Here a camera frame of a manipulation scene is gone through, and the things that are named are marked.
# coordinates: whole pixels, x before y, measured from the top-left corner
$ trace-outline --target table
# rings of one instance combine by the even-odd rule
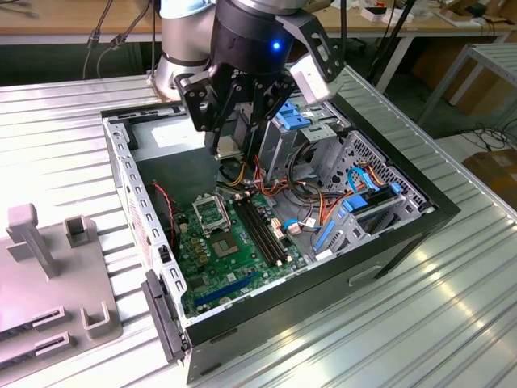
[[[97,24],[107,0],[34,0],[33,11],[40,14],[39,19],[29,19],[23,15],[13,15],[0,11],[0,44],[64,44],[86,43],[91,30]],[[113,2],[102,28],[101,42],[109,42],[116,34],[127,28],[145,5],[145,0],[117,0]],[[322,22],[323,27],[332,37],[339,37],[340,10],[328,7],[318,11],[315,15]],[[150,11],[135,26],[128,42],[151,41],[152,17]],[[360,15],[358,9],[347,12],[348,36],[352,38],[382,37],[386,24],[382,22],[372,23]],[[389,81],[395,74],[402,58],[415,37],[435,36],[491,36],[494,34],[496,42],[504,42],[517,26],[496,24],[495,32],[489,28],[480,27],[454,27],[450,23],[433,15],[429,19],[408,23],[404,26],[399,36],[398,43],[384,73],[381,75],[376,87],[379,91],[385,91]],[[157,18],[157,41],[161,41],[161,24]],[[470,83],[464,84],[466,91]],[[458,101],[463,94],[456,94]]]
[[[196,386],[515,386],[516,212],[350,68],[340,93],[461,212],[387,276]],[[42,225],[93,217],[124,327],[119,339],[10,388],[183,386],[145,304],[99,116],[157,102],[145,77],[13,86],[0,101],[0,176],[15,183],[2,187],[2,211],[32,200]]]
[[[316,12],[315,15],[320,19],[322,25],[325,27],[327,32],[330,33],[331,37],[339,37],[341,23],[339,19],[339,10],[333,7],[329,7],[325,10]],[[370,22],[360,15],[360,11],[357,9],[351,9],[347,13],[348,17],[348,36],[350,38],[357,37],[382,37],[385,33],[386,24],[382,22]],[[515,31],[517,26],[511,26],[508,24],[495,24],[494,30],[491,27],[481,26],[477,27],[454,27],[452,24],[440,18],[438,15],[433,15],[429,19],[415,18],[414,22],[406,23],[402,26],[398,36],[401,37],[393,55],[389,59],[389,62],[380,76],[379,82],[376,84],[376,88],[379,91],[385,91],[386,87],[391,81],[391,78],[395,74],[398,66],[400,65],[402,58],[406,55],[408,48],[413,42],[414,38],[418,37],[438,37],[438,36],[496,36],[494,43],[502,43]],[[392,27],[389,28],[388,36],[390,35]],[[475,77],[479,75],[479,70],[473,70],[471,77],[464,82],[461,88],[453,96],[452,102],[457,103],[463,94],[467,91],[469,86],[472,84]]]
[[[447,73],[443,76],[438,86],[432,92],[420,117],[417,119],[418,125],[422,125],[426,118],[432,113],[433,108],[438,103],[442,94],[447,90],[454,77],[460,72],[465,62],[472,58],[477,62],[473,72],[465,82],[472,82],[483,68],[487,68],[496,73],[499,77],[517,87],[517,44],[467,44],[457,59],[451,65]],[[512,106],[505,116],[514,114],[516,106]]]

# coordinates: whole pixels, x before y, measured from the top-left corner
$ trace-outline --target green circuit board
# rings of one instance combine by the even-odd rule
[[[262,195],[252,198],[251,204],[264,213],[264,224],[273,234],[269,225],[274,217]],[[266,285],[306,265],[295,243],[288,239],[288,247],[280,245],[291,256],[292,261],[281,266],[268,265],[261,251],[246,230],[244,223],[234,210],[234,203],[225,200],[224,205],[231,221],[229,231],[217,231],[208,238],[203,235],[200,221],[195,210],[188,209],[176,216],[181,225],[187,223],[187,230],[182,230],[179,257],[177,258],[182,274],[187,281],[187,291],[183,295],[183,307],[187,317],[196,316],[214,307],[239,297],[252,289]],[[198,207],[203,220],[217,219],[212,207]],[[208,303],[200,305],[200,298],[224,289],[226,286],[246,285],[229,293],[219,295]]]

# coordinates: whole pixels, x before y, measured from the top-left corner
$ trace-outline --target label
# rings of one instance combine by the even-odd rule
[[[511,166],[511,160],[507,158],[506,156],[501,155],[495,155],[492,157],[499,166],[501,167],[508,167]]]
[[[309,228],[313,228],[315,225],[316,225],[316,220],[314,218],[307,218],[307,221],[305,222],[305,224],[309,227]]]
[[[151,131],[158,147],[185,145],[188,148],[204,146],[204,132],[197,132],[190,119],[157,127]]]

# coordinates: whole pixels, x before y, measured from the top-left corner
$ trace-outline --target open computer tower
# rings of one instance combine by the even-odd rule
[[[188,382],[381,278],[459,212],[340,96],[248,114],[214,156],[181,103],[103,113],[142,287]]]

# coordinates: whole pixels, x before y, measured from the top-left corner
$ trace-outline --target metal workbench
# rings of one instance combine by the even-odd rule
[[[517,88],[517,44],[467,44],[458,54],[456,60],[452,63],[447,73],[443,76],[438,86],[433,90],[429,99],[426,101],[420,117],[417,119],[418,125],[423,125],[426,119],[432,114],[436,104],[442,97],[443,93],[449,88],[452,81],[469,59],[477,62],[476,67],[469,74],[463,85],[458,89],[456,95],[452,97],[450,103],[456,105],[461,96],[467,91],[472,83],[477,79],[483,69],[492,70],[500,78],[509,82],[513,87]],[[507,112],[502,115],[500,122],[504,122],[507,117],[512,116],[517,109],[517,102],[513,103]]]
[[[352,70],[343,96],[461,213],[394,272],[195,386],[511,386],[517,383],[517,219]],[[144,77],[0,89],[2,224],[31,200],[40,224],[97,222],[124,334],[13,387],[181,386],[140,283],[99,111],[156,102]]]

